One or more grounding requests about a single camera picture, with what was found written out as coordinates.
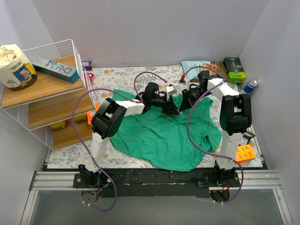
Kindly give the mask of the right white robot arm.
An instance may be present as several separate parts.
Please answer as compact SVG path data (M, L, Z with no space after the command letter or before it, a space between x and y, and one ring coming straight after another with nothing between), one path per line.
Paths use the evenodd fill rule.
M236 157L239 142L247 128L252 124L251 99L248 94L235 91L220 75L211 75L208 70L198 75L199 84L191 84L189 80L181 79L186 88L182 91L182 102L179 111L195 107L201 97L213 94L221 102L219 123L223 130L222 144L216 163L220 170L212 174L213 183L223 186L229 181L226 170L235 167L233 161Z

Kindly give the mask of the green garment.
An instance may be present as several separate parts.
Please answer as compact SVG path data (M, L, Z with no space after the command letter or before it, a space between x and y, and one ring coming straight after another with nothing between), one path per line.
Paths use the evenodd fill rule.
M166 116L157 107L127 116L111 143L116 150L155 167L189 172L202 161L205 151L215 152L221 143L222 134L210 117L212 103L211 98L203 98L190 120L190 110Z

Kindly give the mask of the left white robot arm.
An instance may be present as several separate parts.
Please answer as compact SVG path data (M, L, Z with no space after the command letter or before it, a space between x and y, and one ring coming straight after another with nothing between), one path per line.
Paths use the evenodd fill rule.
M161 108L164 115L178 115L179 110L174 103L173 94L177 92L173 85L159 90L159 85L150 82L144 91L133 98L123 95L125 101L115 101L107 98L91 118L92 139L88 148L89 160L79 165L82 180L88 187L100 185L101 179L97 172L102 165L102 157L111 137L119 130L123 119L127 116L140 115L148 112L152 107Z

